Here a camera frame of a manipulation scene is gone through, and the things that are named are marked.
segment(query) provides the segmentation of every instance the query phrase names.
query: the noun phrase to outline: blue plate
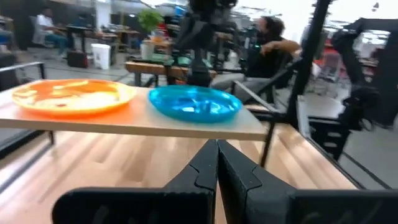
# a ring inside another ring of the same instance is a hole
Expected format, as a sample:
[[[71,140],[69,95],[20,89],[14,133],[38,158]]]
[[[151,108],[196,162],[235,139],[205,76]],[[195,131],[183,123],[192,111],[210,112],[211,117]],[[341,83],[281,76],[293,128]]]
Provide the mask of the blue plate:
[[[223,91],[189,85],[169,85],[151,90],[149,101],[161,113],[182,121],[222,122],[242,108],[235,96]]]

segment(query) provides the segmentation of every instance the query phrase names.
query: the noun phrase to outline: green plant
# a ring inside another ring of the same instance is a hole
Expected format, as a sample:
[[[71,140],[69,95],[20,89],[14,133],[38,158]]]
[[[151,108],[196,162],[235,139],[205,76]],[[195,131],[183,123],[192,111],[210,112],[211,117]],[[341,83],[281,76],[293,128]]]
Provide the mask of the green plant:
[[[144,9],[137,16],[141,27],[148,32],[155,30],[157,25],[163,21],[162,15],[155,9]]]

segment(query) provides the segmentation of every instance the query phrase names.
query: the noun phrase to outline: black shirt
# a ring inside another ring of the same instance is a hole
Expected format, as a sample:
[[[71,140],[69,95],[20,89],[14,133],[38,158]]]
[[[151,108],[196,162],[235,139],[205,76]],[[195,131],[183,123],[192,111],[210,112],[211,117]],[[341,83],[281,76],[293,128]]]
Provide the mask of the black shirt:
[[[261,54],[261,46],[271,41],[281,41],[282,37],[271,37],[258,33],[255,46],[248,53],[247,77],[270,78],[279,70],[280,50],[272,50],[265,55]]]

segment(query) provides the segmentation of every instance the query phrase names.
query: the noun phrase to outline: potted plant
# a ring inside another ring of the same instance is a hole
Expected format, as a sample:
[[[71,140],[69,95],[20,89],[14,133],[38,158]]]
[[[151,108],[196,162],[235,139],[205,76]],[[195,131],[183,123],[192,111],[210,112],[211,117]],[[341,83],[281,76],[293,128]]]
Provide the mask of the potted plant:
[[[157,12],[155,9],[144,9],[138,15],[138,22],[141,27],[146,31],[152,34],[152,36],[156,36],[154,31],[156,27],[163,21],[162,15]],[[150,60],[152,58],[152,54],[154,53],[155,45],[149,41],[144,40],[141,43],[141,56],[144,60]]]

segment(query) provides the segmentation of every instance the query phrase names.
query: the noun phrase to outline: trash can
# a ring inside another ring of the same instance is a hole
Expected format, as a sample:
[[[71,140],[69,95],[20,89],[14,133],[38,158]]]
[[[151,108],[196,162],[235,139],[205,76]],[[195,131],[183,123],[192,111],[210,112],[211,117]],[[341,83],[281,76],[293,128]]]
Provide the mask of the trash can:
[[[106,44],[91,44],[94,56],[94,66],[100,69],[109,69],[111,63],[111,46]]]

